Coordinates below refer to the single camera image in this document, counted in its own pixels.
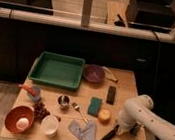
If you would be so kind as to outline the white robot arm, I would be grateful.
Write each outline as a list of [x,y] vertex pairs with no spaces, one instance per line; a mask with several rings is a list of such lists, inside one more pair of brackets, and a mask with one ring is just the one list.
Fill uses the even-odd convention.
[[175,140],[175,125],[152,112],[153,99],[139,95],[124,101],[118,112],[117,123],[123,131],[129,131],[137,122],[144,125],[160,140]]

